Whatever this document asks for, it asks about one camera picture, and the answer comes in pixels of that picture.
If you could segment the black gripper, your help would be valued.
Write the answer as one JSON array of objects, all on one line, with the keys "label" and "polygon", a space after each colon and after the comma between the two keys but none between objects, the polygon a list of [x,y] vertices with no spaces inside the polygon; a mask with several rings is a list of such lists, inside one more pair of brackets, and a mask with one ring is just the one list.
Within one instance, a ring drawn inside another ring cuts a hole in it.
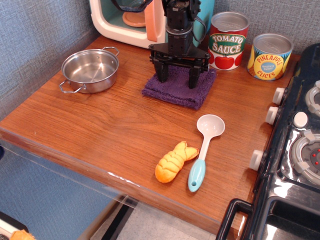
[{"label": "black gripper", "polygon": [[167,81],[169,66],[189,68],[188,87],[194,89],[200,74],[209,70],[210,55],[194,45],[192,26],[185,29],[174,29],[167,26],[165,30],[167,42],[148,46],[150,61],[154,65],[158,80],[161,83]]}]

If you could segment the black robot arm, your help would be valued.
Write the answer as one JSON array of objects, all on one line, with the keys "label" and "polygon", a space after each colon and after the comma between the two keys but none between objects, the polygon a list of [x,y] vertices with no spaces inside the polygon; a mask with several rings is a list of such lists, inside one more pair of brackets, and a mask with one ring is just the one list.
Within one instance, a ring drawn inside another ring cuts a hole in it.
[{"label": "black robot arm", "polygon": [[194,22],[200,21],[200,5],[199,0],[162,1],[167,42],[149,45],[150,61],[161,83],[169,77],[169,66],[189,69],[190,89],[196,87],[201,73],[209,70],[210,54],[193,43]]}]

